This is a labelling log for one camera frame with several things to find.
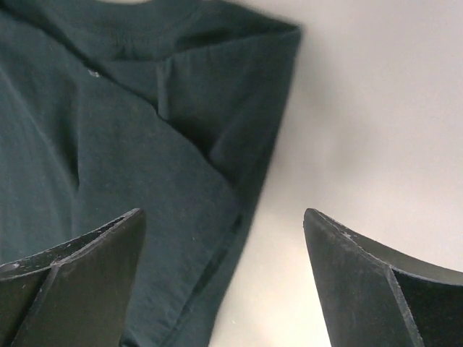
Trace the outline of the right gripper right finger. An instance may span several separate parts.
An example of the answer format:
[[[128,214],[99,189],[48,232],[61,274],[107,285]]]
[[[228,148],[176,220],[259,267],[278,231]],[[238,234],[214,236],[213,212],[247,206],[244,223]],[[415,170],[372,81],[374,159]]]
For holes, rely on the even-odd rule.
[[[462,346],[462,273],[410,257],[315,209],[305,240],[332,346]]]

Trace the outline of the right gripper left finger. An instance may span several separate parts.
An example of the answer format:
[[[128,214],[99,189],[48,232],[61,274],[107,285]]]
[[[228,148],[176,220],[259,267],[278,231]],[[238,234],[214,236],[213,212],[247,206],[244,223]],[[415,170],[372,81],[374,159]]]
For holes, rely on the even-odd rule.
[[[1,265],[1,345],[117,346],[145,238],[133,209],[46,251]]]

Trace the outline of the black t-shirt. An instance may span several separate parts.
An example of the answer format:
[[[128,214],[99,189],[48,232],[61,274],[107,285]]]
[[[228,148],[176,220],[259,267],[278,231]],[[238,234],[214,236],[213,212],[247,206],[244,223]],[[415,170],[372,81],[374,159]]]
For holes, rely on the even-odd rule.
[[[226,1],[1,3],[1,261],[140,208],[121,346],[207,346],[301,40]]]

